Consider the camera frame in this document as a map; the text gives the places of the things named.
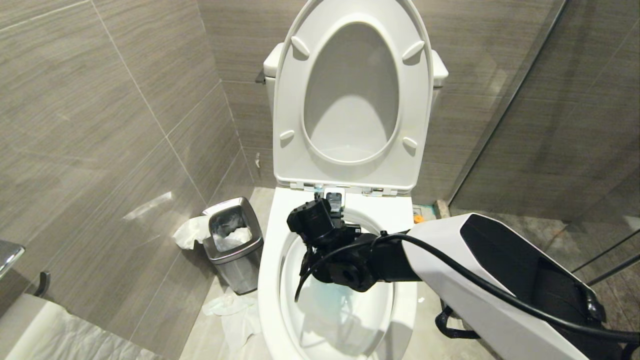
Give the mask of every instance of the toilet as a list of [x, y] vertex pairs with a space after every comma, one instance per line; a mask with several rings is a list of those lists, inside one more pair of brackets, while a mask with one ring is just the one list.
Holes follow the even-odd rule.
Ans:
[[287, 216], [314, 192], [344, 190], [344, 219], [363, 231], [413, 226], [410, 190], [429, 114], [448, 72], [409, 0], [310, 0], [264, 62], [278, 180], [258, 281], [274, 360], [401, 359], [412, 335], [414, 282], [359, 293], [310, 277]]

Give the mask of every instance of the toilet lid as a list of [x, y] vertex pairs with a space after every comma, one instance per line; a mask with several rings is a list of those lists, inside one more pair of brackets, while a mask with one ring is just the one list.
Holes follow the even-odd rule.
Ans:
[[409, 0], [309, 1], [276, 75], [276, 178], [410, 190], [432, 91], [429, 38]]

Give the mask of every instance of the trash can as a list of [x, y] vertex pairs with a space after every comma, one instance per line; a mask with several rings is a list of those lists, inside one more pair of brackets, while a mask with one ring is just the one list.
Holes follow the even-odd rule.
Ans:
[[212, 236], [205, 239], [203, 244], [207, 257], [236, 294], [242, 295], [257, 289], [264, 240], [249, 200], [244, 197], [227, 200], [208, 208], [205, 214], [211, 216], [209, 231], [212, 236], [217, 234], [226, 238], [237, 228], [249, 228], [251, 239], [232, 249], [219, 251]]

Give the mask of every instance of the wall tile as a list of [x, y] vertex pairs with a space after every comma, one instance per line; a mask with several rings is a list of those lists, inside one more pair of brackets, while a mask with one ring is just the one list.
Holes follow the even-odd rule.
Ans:
[[514, 99], [493, 134], [493, 139], [499, 141], [487, 144], [475, 170], [535, 172], [535, 166], [542, 162], [540, 156], [557, 139], [558, 127], [574, 107], [572, 102]]
[[611, 189], [589, 177], [508, 171], [497, 184], [504, 194], [495, 211], [567, 221]]
[[0, 2], [0, 29], [77, 2], [77, 0], [2, 1]]
[[253, 179], [251, 178], [251, 172], [244, 159], [244, 153], [240, 150], [234, 162], [229, 166], [229, 170], [218, 186], [216, 193], [213, 194], [213, 197], [209, 200], [208, 205], [217, 204], [221, 201], [240, 196], [249, 199], [252, 193]]
[[461, 165], [422, 163], [418, 183], [411, 191], [414, 204], [431, 205], [449, 196]]
[[586, 104], [638, 106], [640, 92], [640, 24], [631, 29], [589, 92], [580, 100]]
[[[518, 119], [519, 115], [515, 113], [508, 119]], [[544, 133], [531, 131], [533, 127], [528, 124], [505, 124], [510, 140], [499, 142], [502, 144], [499, 157], [515, 160], [507, 155], [507, 146], [515, 147], [518, 140], [523, 141], [523, 136], [529, 136], [531, 140], [541, 136], [537, 142], [533, 142], [538, 144], [537, 148], [518, 147], [522, 155], [518, 158], [525, 160], [526, 171], [568, 177], [609, 178], [615, 183], [622, 180], [620, 176], [628, 173], [627, 167], [618, 166], [618, 160], [638, 157], [639, 117], [638, 105], [604, 107], [578, 104], [568, 116], [560, 114], [555, 119], [547, 118], [550, 122]], [[516, 128], [522, 129], [522, 133], [512, 133]]]
[[91, 4], [6, 29], [0, 47], [0, 236], [28, 249], [22, 281], [3, 283], [16, 295], [163, 134]]
[[[56, 258], [48, 296], [85, 320], [131, 337], [179, 253], [173, 233], [204, 206], [163, 140]], [[144, 346], [157, 352], [158, 344]]]
[[283, 42], [304, 0], [198, 0], [223, 80], [251, 82]]
[[178, 255], [131, 337], [133, 343], [169, 360], [180, 357], [214, 279], [213, 264], [204, 248], [196, 250], [183, 250]]
[[431, 47], [449, 69], [445, 92], [503, 96], [533, 60], [561, 1], [419, 0]]
[[570, 3], [532, 67], [521, 96], [579, 100], [636, 21], [637, 17], [620, 16], [598, 1]]
[[[278, 181], [273, 174], [273, 151], [271, 149], [254, 149], [252, 147], [243, 148], [249, 164], [249, 171], [253, 177], [253, 183], [263, 188], [274, 188]], [[260, 167], [256, 166], [255, 160], [259, 159]]]
[[440, 94], [429, 120], [423, 162], [460, 165], [492, 119], [499, 98]]
[[218, 84], [168, 135], [204, 199], [211, 199], [240, 149], [231, 112]]
[[271, 149], [273, 122], [266, 87], [227, 81], [223, 86], [243, 146]]
[[451, 208], [469, 211], [498, 213], [498, 204], [504, 195], [504, 174], [501, 170], [485, 170], [473, 173], [473, 181], [463, 183], [460, 192], [449, 205]]
[[219, 81], [196, 1], [94, 3], [168, 133]]
[[635, 19], [640, 17], [640, 3], [635, 0], [620, 0], [615, 3], [608, 0], [594, 0], [590, 1], [589, 5], [595, 8], [596, 13]]

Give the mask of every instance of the toilet seat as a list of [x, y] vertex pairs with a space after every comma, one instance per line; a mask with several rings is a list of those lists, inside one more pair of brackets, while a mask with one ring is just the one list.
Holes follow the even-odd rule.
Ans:
[[[338, 289], [339, 285], [323, 284], [310, 278], [301, 292], [300, 301], [297, 304], [293, 302], [297, 281], [294, 281], [295, 284], [291, 287], [283, 278], [291, 276], [293, 270], [293, 275], [298, 274], [300, 262], [295, 256], [292, 259], [287, 257], [291, 255], [292, 250], [295, 251], [292, 245], [301, 245], [302, 241], [289, 230], [286, 218], [291, 209], [313, 198], [312, 192], [287, 188], [275, 190], [258, 281], [260, 323], [271, 357], [273, 360], [401, 359], [415, 321], [417, 285], [414, 282], [379, 283], [368, 292], [357, 293], [342, 286]], [[345, 217], [362, 224], [365, 229], [384, 229], [389, 232], [407, 230], [413, 225], [411, 198], [375, 198], [348, 194]], [[314, 286], [319, 286], [315, 293]], [[308, 302], [304, 303], [308, 299], [303, 299], [304, 296], [318, 294], [326, 294], [323, 303], [332, 304], [327, 310], [327, 316], [329, 312], [335, 314], [339, 311], [340, 306], [335, 303], [339, 300], [337, 297], [357, 296], [355, 301], [361, 300], [359, 311], [347, 314], [346, 318], [343, 317], [338, 322], [327, 324], [327, 321], [324, 321], [325, 324], [318, 324], [317, 320], [322, 320], [323, 311], [318, 308], [309, 310]], [[383, 299], [371, 301], [376, 297]], [[368, 310], [371, 306], [378, 305], [385, 308], [377, 309], [379, 314], [376, 314], [376, 319], [369, 319]], [[295, 317], [300, 314], [308, 317], [306, 323], [300, 324], [304, 319]], [[349, 331], [354, 329], [354, 324], [358, 327], [353, 330], [353, 337], [359, 336], [356, 332], [366, 332], [366, 335], [362, 335], [362, 341], [348, 341]], [[338, 327], [342, 329], [340, 338], [347, 339], [342, 343], [337, 343], [336, 337], [331, 339], [327, 336]]]
[[276, 178], [408, 192], [432, 93], [431, 46], [409, 0], [309, 1], [276, 74]]
[[[310, 0], [296, 17], [273, 103], [274, 173], [285, 187], [275, 191], [258, 281], [260, 323], [274, 360], [404, 354], [417, 285], [378, 283], [357, 293], [310, 278], [294, 303], [304, 246], [286, 220], [314, 190], [334, 185], [346, 189], [346, 221], [373, 233], [411, 228], [410, 197], [368, 195], [415, 186], [432, 95], [429, 38], [410, 0]], [[310, 306], [314, 296], [327, 296], [330, 306]], [[350, 337], [354, 328], [360, 332]]]

